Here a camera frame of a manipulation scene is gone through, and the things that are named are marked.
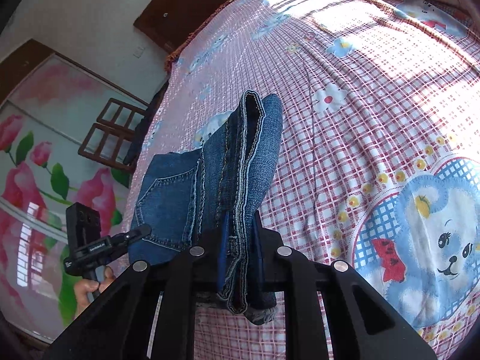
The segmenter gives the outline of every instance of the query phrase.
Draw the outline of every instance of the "red bow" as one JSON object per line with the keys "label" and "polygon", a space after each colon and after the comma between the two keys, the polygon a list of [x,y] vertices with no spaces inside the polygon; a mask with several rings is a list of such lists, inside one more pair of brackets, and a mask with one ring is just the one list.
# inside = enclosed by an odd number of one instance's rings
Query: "red bow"
{"label": "red bow", "polygon": [[381,266],[385,268],[383,282],[394,280],[401,283],[404,281],[406,267],[395,250],[394,242],[389,239],[380,238],[372,239],[371,243],[382,259]]}
{"label": "red bow", "polygon": [[435,28],[435,25],[442,27],[444,30],[447,28],[447,26],[444,23],[440,23],[440,21],[436,21],[436,20],[426,20],[426,21],[422,21],[422,23],[432,28]]}

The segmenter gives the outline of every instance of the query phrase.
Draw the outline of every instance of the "bed sheet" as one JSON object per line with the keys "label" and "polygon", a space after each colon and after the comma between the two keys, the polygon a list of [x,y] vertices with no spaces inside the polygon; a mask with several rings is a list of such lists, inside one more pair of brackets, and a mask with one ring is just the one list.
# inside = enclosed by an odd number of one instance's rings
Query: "bed sheet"
{"label": "bed sheet", "polygon": [[[284,129],[263,225],[309,259],[346,259],[448,358],[480,302],[480,43],[469,20],[423,0],[234,1],[174,64],[124,223],[153,155],[201,147],[246,89],[277,93]],[[197,310],[195,358],[285,358],[278,300],[263,326]]]}

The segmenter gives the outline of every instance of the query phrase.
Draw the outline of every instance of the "light switch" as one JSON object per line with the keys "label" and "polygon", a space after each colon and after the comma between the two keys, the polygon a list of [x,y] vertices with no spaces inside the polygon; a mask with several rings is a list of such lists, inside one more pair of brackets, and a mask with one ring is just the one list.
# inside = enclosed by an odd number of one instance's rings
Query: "light switch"
{"label": "light switch", "polygon": [[143,50],[145,50],[145,47],[142,47],[142,46],[138,46],[136,49],[135,49],[135,52],[133,54],[133,56],[136,56],[137,58],[140,58],[143,54]]}

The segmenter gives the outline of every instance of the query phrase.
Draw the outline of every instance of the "jeans back pocket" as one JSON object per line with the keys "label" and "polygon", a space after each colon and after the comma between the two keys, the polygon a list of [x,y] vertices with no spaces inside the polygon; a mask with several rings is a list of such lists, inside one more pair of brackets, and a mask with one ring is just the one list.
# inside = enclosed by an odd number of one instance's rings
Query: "jeans back pocket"
{"label": "jeans back pocket", "polygon": [[138,225],[152,227],[144,240],[155,245],[183,251],[191,246],[195,221],[197,165],[189,171],[157,178],[137,201]]}

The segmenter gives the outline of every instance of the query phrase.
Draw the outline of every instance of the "folded jeans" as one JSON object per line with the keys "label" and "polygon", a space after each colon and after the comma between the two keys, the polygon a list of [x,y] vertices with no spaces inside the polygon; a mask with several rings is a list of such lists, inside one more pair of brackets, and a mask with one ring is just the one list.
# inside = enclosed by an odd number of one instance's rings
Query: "folded jeans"
{"label": "folded jeans", "polygon": [[130,261],[170,261],[203,231],[221,228],[218,298],[236,314],[249,306],[245,315],[257,325],[271,320],[276,300],[260,288],[254,213],[273,179],[282,123],[277,95],[261,100],[255,91],[246,91],[200,149],[154,156],[131,223],[132,228],[148,223],[152,234],[129,248]]}

